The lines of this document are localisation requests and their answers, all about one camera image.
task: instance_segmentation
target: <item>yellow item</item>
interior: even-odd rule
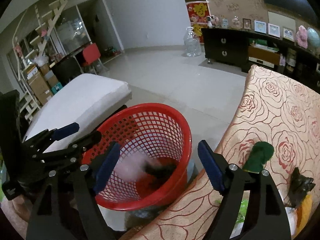
[[[205,16],[205,12],[208,10],[208,7],[203,3],[196,4],[193,8],[193,11],[200,17]]]
[[[297,209],[298,221],[297,221],[297,229],[294,237],[296,237],[308,223],[310,213],[311,213],[311,207],[312,207],[312,197],[311,195],[307,195]]]

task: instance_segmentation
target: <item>bed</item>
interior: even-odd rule
[[[61,128],[76,122],[77,133],[55,141],[45,152],[64,149],[72,141],[97,128],[132,97],[128,83],[93,75],[82,74],[54,95],[37,113],[25,140],[45,129]]]

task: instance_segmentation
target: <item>framed picture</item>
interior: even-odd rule
[[[284,37],[285,39],[290,40],[290,41],[294,41],[294,38],[293,38],[293,30],[283,27],[283,37]]]
[[[243,28],[246,30],[251,30],[251,20],[250,19],[242,19]]]
[[[267,33],[267,24],[261,21],[254,21],[254,31],[258,33]]]
[[[280,26],[268,23],[268,34],[280,38]]]

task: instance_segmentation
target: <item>pink plush toy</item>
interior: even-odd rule
[[[297,41],[299,46],[301,46],[301,47],[306,49],[308,47],[307,40],[308,40],[308,31],[306,30],[305,27],[300,25],[299,30],[298,30],[297,35],[296,35],[296,41]]]

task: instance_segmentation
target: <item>green plush toy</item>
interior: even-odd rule
[[[243,166],[244,171],[260,173],[264,165],[273,156],[274,148],[270,143],[257,142],[252,147],[250,156]]]

